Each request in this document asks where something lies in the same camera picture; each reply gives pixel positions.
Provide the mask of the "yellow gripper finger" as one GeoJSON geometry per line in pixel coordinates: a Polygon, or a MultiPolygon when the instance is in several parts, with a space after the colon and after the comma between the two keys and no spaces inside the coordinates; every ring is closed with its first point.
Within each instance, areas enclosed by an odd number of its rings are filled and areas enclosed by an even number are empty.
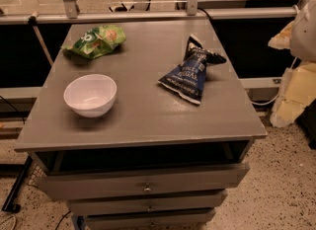
{"type": "Polygon", "coordinates": [[[290,49],[290,39],[293,25],[293,21],[288,23],[278,34],[269,40],[268,46],[274,49],[290,49]]]}
{"type": "Polygon", "coordinates": [[[286,127],[316,100],[316,64],[302,62],[297,68],[286,68],[281,78],[278,97],[274,103],[270,123],[286,127]]]}

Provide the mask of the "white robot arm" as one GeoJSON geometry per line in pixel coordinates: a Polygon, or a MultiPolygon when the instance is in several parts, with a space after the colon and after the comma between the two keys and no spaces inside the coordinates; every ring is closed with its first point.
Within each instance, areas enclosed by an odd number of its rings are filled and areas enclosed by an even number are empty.
{"type": "Polygon", "coordinates": [[[270,122],[274,127],[288,126],[316,100],[316,0],[295,6],[296,17],[268,46],[289,49],[299,65],[286,68],[273,106],[270,122]]]}

